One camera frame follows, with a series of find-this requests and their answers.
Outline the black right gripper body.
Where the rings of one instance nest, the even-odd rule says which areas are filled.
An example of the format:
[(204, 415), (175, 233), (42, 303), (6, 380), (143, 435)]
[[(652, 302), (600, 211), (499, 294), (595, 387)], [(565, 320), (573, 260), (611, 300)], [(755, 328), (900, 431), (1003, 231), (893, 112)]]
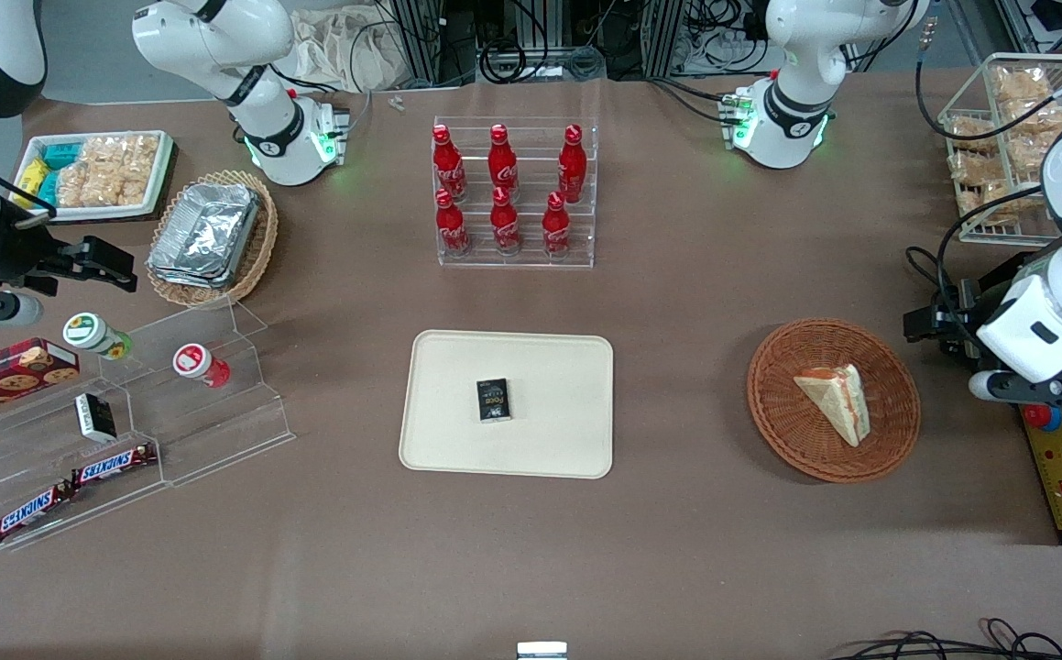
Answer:
[(0, 221), (0, 287), (25, 287), (54, 295), (56, 280), (82, 280), (70, 244), (49, 233), (49, 217), (32, 214), (24, 229), (16, 220)]

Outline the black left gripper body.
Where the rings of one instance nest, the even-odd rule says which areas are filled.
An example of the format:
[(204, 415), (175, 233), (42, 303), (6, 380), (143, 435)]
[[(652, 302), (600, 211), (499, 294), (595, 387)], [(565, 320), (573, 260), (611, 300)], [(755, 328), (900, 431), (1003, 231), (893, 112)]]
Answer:
[(979, 370), (991, 367), (991, 352), (970, 339), (974, 331), (978, 331), (986, 318), (986, 291), (991, 280), (981, 276), (978, 280), (958, 280), (954, 283), (948, 276), (933, 276), (933, 306), (940, 306), (944, 334), (940, 337), (953, 336), (966, 339), (979, 348)]

